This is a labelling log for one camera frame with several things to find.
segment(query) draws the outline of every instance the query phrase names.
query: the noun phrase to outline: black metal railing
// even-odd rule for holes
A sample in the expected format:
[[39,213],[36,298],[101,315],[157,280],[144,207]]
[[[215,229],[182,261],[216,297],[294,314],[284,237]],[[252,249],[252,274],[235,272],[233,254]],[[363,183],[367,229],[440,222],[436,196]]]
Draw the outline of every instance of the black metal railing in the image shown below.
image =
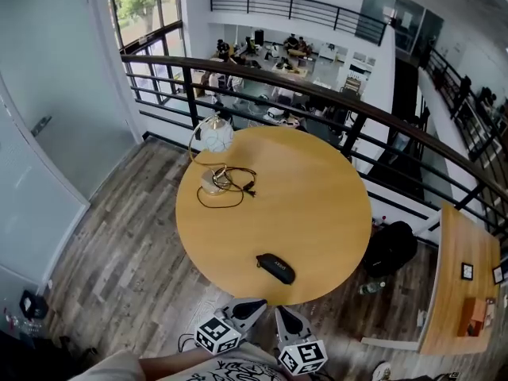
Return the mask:
[[[413,185],[418,185],[423,190],[431,192],[446,202],[452,203],[458,210],[465,210],[471,215],[477,217],[480,221],[483,221],[487,229],[495,236],[498,236],[501,242],[506,240],[508,225],[503,220],[505,219],[506,214],[503,214],[494,204],[492,204],[491,198],[483,196],[485,190],[490,191],[492,194],[495,194],[498,199],[500,199],[500,202],[504,207],[505,205],[508,205],[508,195],[506,195],[504,189],[493,181],[485,173],[485,171],[481,170],[458,152],[454,151],[434,137],[431,137],[429,134],[405,123],[391,114],[354,98],[350,98],[340,92],[325,89],[303,79],[288,78],[272,71],[261,71],[252,67],[244,67],[232,63],[220,63],[217,61],[181,57],[121,56],[121,58],[123,62],[127,64],[143,63],[150,64],[152,66],[168,65],[172,67],[181,67],[183,69],[183,80],[160,78],[152,75],[128,74],[130,78],[146,78],[159,83],[175,83],[179,85],[179,88],[184,90],[184,93],[181,94],[152,91],[153,94],[162,94],[169,98],[169,101],[165,105],[154,104],[137,99],[138,103],[151,106],[154,110],[156,110],[142,110],[142,114],[145,116],[154,117],[157,120],[192,130],[206,116],[210,115],[212,112],[218,111],[222,112],[227,117],[232,118],[233,128],[242,129],[248,128],[252,125],[278,125],[275,119],[267,117],[267,109],[275,107],[276,109],[283,110],[287,113],[287,115],[294,117],[295,120],[298,120],[300,128],[304,126],[304,129],[306,129],[309,133],[327,140],[332,146],[341,151],[345,156],[351,158],[353,161],[356,162],[357,160],[360,160],[375,165],[376,167],[386,169],[390,171],[390,173],[394,174],[394,176],[397,176],[400,179],[405,179]],[[287,106],[280,102],[273,101],[270,98],[267,98],[267,96],[252,96],[238,90],[230,90],[224,86],[211,87],[208,86],[208,84],[203,84],[206,83],[206,75],[209,75],[210,73],[242,78],[245,82],[255,85],[257,84],[255,90],[258,92],[260,91],[260,87],[269,87],[269,90],[273,90],[273,87],[282,87],[292,90],[293,92],[299,94],[300,98],[305,98],[307,102],[312,104],[307,107]],[[136,86],[131,86],[131,88],[134,91],[141,90],[141,88]],[[201,96],[206,92],[214,94],[216,102],[207,100],[207,98],[212,96]],[[326,113],[325,116],[318,115],[313,113],[312,109],[314,108],[326,108],[328,109],[328,113]],[[347,116],[335,117],[335,112],[345,112]],[[447,160],[451,160],[462,170],[472,175],[476,179],[477,185],[475,187],[466,187],[464,184],[457,182],[453,177],[448,176],[444,172],[437,170],[432,165],[423,162],[418,156],[411,155],[407,151],[399,150],[386,142],[382,142],[362,133],[362,127],[367,120],[369,120],[369,122],[377,121],[382,125],[388,126],[391,129],[395,129],[401,134],[410,137],[411,140],[418,144],[419,152],[421,151],[419,149],[420,146],[423,146],[427,150],[435,152]],[[411,162],[419,168],[425,169],[427,172],[435,175],[437,178],[442,179],[450,186],[458,188],[464,194],[458,196],[458,198],[451,196],[450,194],[446,194],[428,183],[422,182],[421,179],[415,179],[413,176],[407,175],[403,171],[399,171],[390,163],[383,162],[381,158],[374,159],[366,156],[362,153],[362,140],[383,148],[390,156],[396,155],[408,160],[408,162]],[[415,202],[427,206],[431,210],[438,211],[440,209],[440,206],[436,203],[427,202],[405,192],[401,189],[397,182],[382,181],[372,177],[368,173],[363,173],[362,171],[359,171],[359,173],[360,176],[367,181],[379,184],[380,186],[386,187],[395,193],[402,194]],[[428,218],[427,215],[407,206],[400,205],[397,202],[394,202],[393,199],[384,198],[379,194],[371,192],[369,192],[369,195],[372,198],[382,200],[388,205],[398,207],[400,210],[404,210],[407,213],[418,216],[419,218]],[[488,214],[494,214],[498,218],[490,219]]]
[[[468,149],[469,159],[481,167],[487,175],[497,182],[506,192],[508,188],[508,151],[503,144],[498,126],[483,104],[471,91],[471,80],[461,77],[448,61],[432,47],[422,57],[423,68],[429,73],[434,86],[440,92],[450,117],[454,120],[460,135]],[[484,189],[483,197],[489,198],[496,209],[506,216],[506,207],[498,196],[488,188]],[[487,211],[492,221],[504,222],[493,211]]]
[[270,14],[310,21],[381,45],[387,24],[356,11],[315,0],[210,0],[211,11]]

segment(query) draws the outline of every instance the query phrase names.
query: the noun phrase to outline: lamp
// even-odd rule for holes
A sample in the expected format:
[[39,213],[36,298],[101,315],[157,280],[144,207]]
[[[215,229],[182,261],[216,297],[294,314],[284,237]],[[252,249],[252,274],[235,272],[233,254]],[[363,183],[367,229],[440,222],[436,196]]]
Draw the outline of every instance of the lamp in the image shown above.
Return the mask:
[[197,132],[201,129],[200,140],[205,148],[210,152],[224,152],[233,142],[233,127],[218,114],[214,114],[201,121],[192,132],[189,141],[189,157],[203,167],[207,167],[201,177],[202,189],[207,194],[221,194],[229,189],[231,179],[226,176],[227,165],[225,163],[203,163],[197,161],[192,155],[192,140],[196,137]]

